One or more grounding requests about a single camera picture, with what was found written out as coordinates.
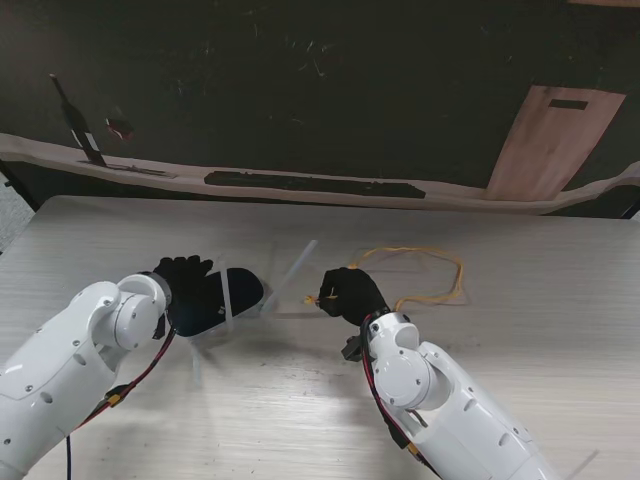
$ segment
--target table surface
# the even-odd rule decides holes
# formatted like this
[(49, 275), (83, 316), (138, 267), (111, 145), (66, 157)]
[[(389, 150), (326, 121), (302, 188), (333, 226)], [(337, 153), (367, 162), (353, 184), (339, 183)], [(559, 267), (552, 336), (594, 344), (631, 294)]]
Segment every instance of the table surface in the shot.
[[(561, 476), (640, 473), (640, 227), (629, 221), (316, 206), (58, 197), (0, 257), (0, 361), (85, 286), (199, 254), (275, 286), (319, 245), (275, 311), (238, 320), (207, 350), (202, 386), (177, 339), (116, 409), (72, 436), (74, 478), (427, 479), (388, 437), (353, 327), (303, 303), (323, 272), (366, 249), (432, 245), (460, 256), (458, 305), (408, 305), (441, 345), (528, 426)], [(449, 288), (455, 267), (420, 254), (363, 264), (387, 301)], [(157, 342), (131, 354), (133, 378)], [(29, 478), (64, 478), (63, 446)]]

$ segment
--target white table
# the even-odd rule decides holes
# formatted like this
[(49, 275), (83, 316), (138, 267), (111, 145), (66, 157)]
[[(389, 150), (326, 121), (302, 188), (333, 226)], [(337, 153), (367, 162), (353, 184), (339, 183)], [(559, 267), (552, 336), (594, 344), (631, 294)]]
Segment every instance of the white table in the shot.
[[(342, 360), (352, 326), (304, 305), (323, 272), (365, 249), (433, 245), (466, 266), (466, 305), (409, 305), (536, 437), (561, 475), (640, 476), (640, 228), (629, 221), (61, 197), (0, 257), (0, 360), (75, 293), (153, 268), (162, 256), (224, 253), (275, 286), (320, 244), (267, 319), (204, 362), (194, 385), (177, 339), (118, 408), (72, 436), (74, 479), (431, 478), (396, 448), (361, 366)], [(418, 254), (363, 264), (387, 301), (450, 286), (454, 267)], [(142, 370), (157, 342), (125, 361)], [(64, 478), (64, 447), (30, 479)]]

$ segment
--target black slot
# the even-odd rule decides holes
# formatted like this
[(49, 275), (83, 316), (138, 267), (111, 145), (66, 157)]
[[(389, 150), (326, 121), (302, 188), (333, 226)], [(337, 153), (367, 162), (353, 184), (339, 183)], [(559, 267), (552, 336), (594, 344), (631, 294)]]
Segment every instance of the black slot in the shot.
[(554, 98), (549, 103), (549, 108), (568, 108), (570, 110), (584, 110), (589, 102), (583, 100), (558, 100)]

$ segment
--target wire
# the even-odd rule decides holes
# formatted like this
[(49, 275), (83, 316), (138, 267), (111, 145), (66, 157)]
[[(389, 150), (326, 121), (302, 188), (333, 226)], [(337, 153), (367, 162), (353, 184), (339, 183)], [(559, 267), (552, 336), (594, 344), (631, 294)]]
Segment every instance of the wire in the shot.
[(443, 303), (449, 300), (453, 300), (456, 297), (462, 295), (462, 277), (464, 276), (464, 263), (462, 260), (451, 253), (442, 250), (436, 247), (379, 247), (369, 250), (360, 257), (359, 260), (356, 260), (354, 263), (349, 265), (349, 268), (355, 269), (359, 268), (360, 264), (366, 260), (368, 257), (373, 255), (376, 252), (423, 252), (429, 255), (433, 255), (438, 258), (442, 258), (444, 260), (448, 260), (452, 263), (455, 263), (458, 266), (458, 270), (456, 272), (456, 277), (453, 282), (453, 286), (451, 290), (446, 295), (438, 295), (435, 297), (429, 297), (425, 295), (409, 295), (406, 297), (400, 298), (395, 306), (393, 307), (394, 311), (399, 311), (402, 308), (402, 305), (405, 302), (420, 302), (420, 303)]
[(71, 434), (67, 435), (67, 480), (71, 480)]
[(149, 373), (151, 373), (151, 370), (155, 368), (155, 366), (158, 364), (160, 359), (164, 356), (165, 353), (167, 353), (167, 350), (169, 349), (169, 345), (171, 345), (171, 342), (173, 341), (175, 336), (176, 336), (176, 330), (174, 328), (171, 328), (171, 330), (169, 330), (169, 333), (167, 334), (167, 338), (165, 338), (164, 343), (162, 344), (162, 347), (160, 347), (160, 350), (158, 351), (156, 356), (153, 358), (149, 366), (130, 383), (126, 385), (120, 385), (119, 387), (116, 387), (111, 391), (107, 392), (107, 395), (106, 395), (107, 398), (105, 398), (102, 402), (98, 404), (95, 410), (85, 419), (85, 421), (82, 422), (78, 427), (76, 427), (76, 430), (86, 425), (87, 423), (89, 423), (91, 420), (93, 420), (102, 412), (104, 412), (107, 408), (109, 407), (113, 408), (116, 405), (118, 405), (120, 402), (122, 402), (125, 399), (125, 397), (129, 395), (129, 393), (134, 388), (136, 388), (138, 384), (142, 382), (142, 380), (144, 380), (147, 377), (147, 375), (149, 375)]
[(417, 458), (420, 463), (428, 467), (435, 475), (439, 477), (438, 473), (435, 471), (433, 466), (427, 461), (427, 459), (422, 455), (422, 453), (415, 447), (415, 445), (413, 444), (413, 442), (411, 442), (411, 440), (409, 439), (407, 434), (404, 432), (404, 430), (400, 428), (400, 426), (395, 421), (395, 419), (387, 411), (387, 409), (385, 408), (382, 402), (382, 399), (380, 398), (380, 395), (378, 395), (378, 391), (376, 389), (375, 382), (373, 379), (373, 372), (372, 372), (373, 366), (371, 363), (371, 356), (369, 352), (368, 330), (372, 320), (373, 318), (371, 317), (371, 315), (367, 315), (367, 317), (364, 319), (364, 321), (360, 325), (360, 346), (361, 346), (360, 348), (362, 349), (362, 366), (364, 367), (364, 373), (365, 373), (365, 376), (367, 377), (367, 383), (369, 384), (371, 395), (373, 395), (373, 399), (375, 400), (376, 405), (378, 406), (378, 410), (380, 410), (380, 413), (382, 414), (382, 417), (385, 423), (389, 427), (389, 432), (391, 433), (391, 437), (398, 444), (398, 446), (402, 449), (404, 449), (405, 447), (408, 447), (411, 454), (414, 455), (414, 457)]

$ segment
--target yellow string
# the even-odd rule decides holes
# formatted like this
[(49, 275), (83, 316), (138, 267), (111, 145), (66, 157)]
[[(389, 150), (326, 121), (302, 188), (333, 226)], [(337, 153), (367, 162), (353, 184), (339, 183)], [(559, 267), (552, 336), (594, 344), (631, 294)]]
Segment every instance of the yellow string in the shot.
[(445, 250), (441, 250), (436, 247), (379, 247), (369, 250), (365, 252), (359, 260), (349, 265), (349, 268), (358, 268), (363, 260), (367, 259), (371, 255), (376, 252), (423, 252), (429, 255), (434, 255), (444, 260), (448, 260), (450, 262), (455, 263), (458, 266), (458, 271), (456, 272), (456, 278), (454, 280), (453, 286), (451, 290), (446, 295), (438, 295), (435, 297), (429, 297), (425, 295), (409, 295), (406, 297), (400, 298), (395, 306), (393, 307), (394, 311), (399, 311), (402, 308), (402, 305), (405, 302), (421, 302), (421, 303), (443, 303), (449, 300), (452, 300), (456, 297), (459, 297), (462, 294), (462, 277), (464, 275), (464, 263), (458, 257), (446, 252)]

